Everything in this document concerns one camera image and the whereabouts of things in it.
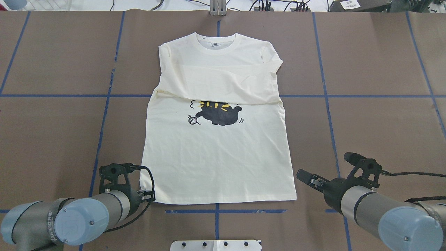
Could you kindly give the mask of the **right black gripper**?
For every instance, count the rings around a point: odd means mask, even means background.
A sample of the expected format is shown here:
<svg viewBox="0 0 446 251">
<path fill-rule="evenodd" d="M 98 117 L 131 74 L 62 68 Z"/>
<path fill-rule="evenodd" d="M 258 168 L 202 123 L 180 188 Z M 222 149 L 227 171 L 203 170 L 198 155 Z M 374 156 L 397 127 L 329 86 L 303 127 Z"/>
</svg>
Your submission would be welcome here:
<svg viewBox="0 0 446 251">
<path fill-rule="evenodd" d="M 355 186 L 377 189 L 380 186 L 378 179 L 382 171 L 382 166 L 375 159 L 366 158 L 358 153 L 347 152 L 344 154 L 344 160 L 354 166 L 347 178 L 338 177 L 330 181 L 303 169 L 298 170 L 296 178 L 323 193 L 324 200 L 329 207 L 340 210 L 341 199 L 348 189 Z"/>
</svg>

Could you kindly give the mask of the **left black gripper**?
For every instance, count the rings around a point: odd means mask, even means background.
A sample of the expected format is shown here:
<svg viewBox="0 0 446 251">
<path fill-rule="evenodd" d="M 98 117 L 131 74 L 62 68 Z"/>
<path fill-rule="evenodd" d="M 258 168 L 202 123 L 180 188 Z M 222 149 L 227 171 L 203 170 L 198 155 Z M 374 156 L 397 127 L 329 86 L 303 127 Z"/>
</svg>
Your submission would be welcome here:
<svg viewBox="0 0 446 251">
<path fill-rule="evenodd" d="M 132 173 L 135 170 L 146 170 L 149 173 L 150 181 L 152 183 L 151 190 L 136 191 L 132 188 L 128 176 L 129 173 Z M 145 166 L 134 165 L 132 163 L 111 163 L 100 167 L 98 173 L 101 177 L 99 192 L 104 193 L 107 189 L 122 192 L 128 198 L 131 210 L 138 209 L 143 202 L 152 202 L 156 200 L 154 178 L 149 168 Z"/>
</svg>

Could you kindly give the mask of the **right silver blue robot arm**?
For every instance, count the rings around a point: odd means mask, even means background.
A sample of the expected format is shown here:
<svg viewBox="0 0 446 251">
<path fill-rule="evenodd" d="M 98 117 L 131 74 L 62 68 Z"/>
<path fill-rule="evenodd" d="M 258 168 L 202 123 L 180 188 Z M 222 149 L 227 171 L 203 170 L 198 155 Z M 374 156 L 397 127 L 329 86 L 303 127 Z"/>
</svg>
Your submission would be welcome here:
<svg viewBox="0 0 446 251">
<path fill-rule="evenodd" d="M 428 204 L 444 196 L 396 201 L 376 192 L 379 176 L 397 176 L 373 158 L 347 152 L 344 160 L 353 166 L 347 178 L 328 180 L 300 169 L 296 178 L 321 192 L 327 205 L 393 251 L 444 251 L 445 204 Z"/>
</svg>

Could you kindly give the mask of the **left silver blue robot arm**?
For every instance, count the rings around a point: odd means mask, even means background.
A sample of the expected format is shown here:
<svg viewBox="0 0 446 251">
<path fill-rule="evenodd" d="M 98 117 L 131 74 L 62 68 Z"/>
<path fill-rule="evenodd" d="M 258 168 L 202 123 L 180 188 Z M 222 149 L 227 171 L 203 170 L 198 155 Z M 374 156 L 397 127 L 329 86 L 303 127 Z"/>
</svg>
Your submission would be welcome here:
<svg viewBox="0 0 446 251">
<path fill-rule="evenodd" d="M 136 170 L 149 174 L 151 189 L 132 188 L 129 174 Z M 62 251 L 65 245 L 83 245 L 132 224 L 143 214 L 130 218 L 140 205 L 146 203 L 147 209 L 155 201 L 154 178 L 145 166 L 112 163 L 98 173 L 98 195 L 35 201 L 10 209 L 1 222 L 3 241 L 18 251 Z"/>
</svg>

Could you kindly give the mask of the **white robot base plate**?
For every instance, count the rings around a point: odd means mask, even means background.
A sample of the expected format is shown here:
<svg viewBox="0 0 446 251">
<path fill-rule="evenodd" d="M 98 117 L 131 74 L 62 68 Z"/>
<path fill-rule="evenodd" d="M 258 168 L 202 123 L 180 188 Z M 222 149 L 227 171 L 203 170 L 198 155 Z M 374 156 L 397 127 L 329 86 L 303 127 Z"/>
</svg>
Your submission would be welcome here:
<svg viewBox="0 0 446 251">
<path fill-rule="evenodd" d="M 171 251 L 262 251 L 260 240 L 184 240 L 174 241 Z"/>
</svg>

